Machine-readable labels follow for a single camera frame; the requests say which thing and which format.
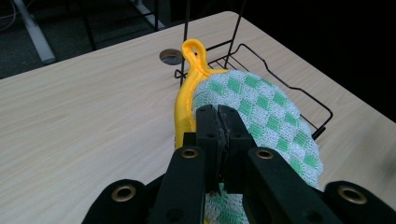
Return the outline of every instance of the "wooden table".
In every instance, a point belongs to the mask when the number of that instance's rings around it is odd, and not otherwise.
[[[192,21],[189,38],[214,46],[232,37],[236,20],[223,12]],[[174,151],[180,65],[163,63],[159,54],[180,49],[183,31],[168,28],[0,81],[0,223],[80,223],[109,184],[123,178],[147,184],[165,172]],[[320,187],[347,180],[395,209],[396,124],[244,19],[239,43],[333,112],[317,139]],[[210,50],[208,60],[226,53]],[[241,55],[267,76],[251,55]],[[295,101],[302,110],[312,107]],[[306,116],[320,123],[316,109]]]

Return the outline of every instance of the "dark floor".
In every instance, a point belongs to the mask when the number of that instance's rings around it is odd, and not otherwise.
[[[117,7],[125,10],[127,0],[84,0],[90,22],[93,15],[107,13]],[[24,0],[39,23],[57,60],[63,61],[92,51],[78,0]],[[154,0],[144,0],[150,10]],[[163,29],[180,24],[184,19],[184,0],[159,0],[159,19]],[[222,10],[239,11],[240,1],[192,1],[191,18]],[[128,7],[128,13],[138,12]],[[244,17],[264,30],[287,48],[314,65],[318,70],[360,97],[383,115],[396,121],[393,89],[394,59],[396,52],[395,2],[375,2],[358,5],[334,1],[269,1],[258,5],[248,0]],[[9,0],[0,0],[0,30],[12,21]],[[129,21],[115,27],[94,30],[98,48],[120,43],[154,32],[145,20]],[[40,62],[35,48],[17,14],[16,20],[0,31],[0,78],[14,76],[38,67]]]

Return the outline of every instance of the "green and white cloth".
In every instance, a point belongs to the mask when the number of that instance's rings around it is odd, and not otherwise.
[[[238,70],[213,74],[195,90],[194,116],[203,105],[227,105],[237,110],[257,146],[279,152],[308,185],[318,188],[323,171],[318,145],[297,106],[277,85]],[[206,195],[205,219],[210,224],[248,223],[242,195],[227,195],[225,191],[221,195]]]

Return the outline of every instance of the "green checkered pattern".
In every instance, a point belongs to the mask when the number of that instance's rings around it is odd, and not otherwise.
[[[297,106],[277,85],[238,70],[214,74],[195,90],[192,106],[194,116],[195,110],[203,105],[213,105],[215,108],[227,105],[236,109],[257,146],[278,151],[308,185],[318,188],[318,177],[323,170],[318,145],[311,137],[309,126],[301,118]],[[240,195],[225,199],[218,197],[206,196],[205,216],[210,223],[248,223],[241,221],[245,213],[240,204]],[[235,203],[240,205],[231,207],[237,208],[236,211],[224,205]],[[222,222],[229,217],[230,211],[233,212],[234,222]]]

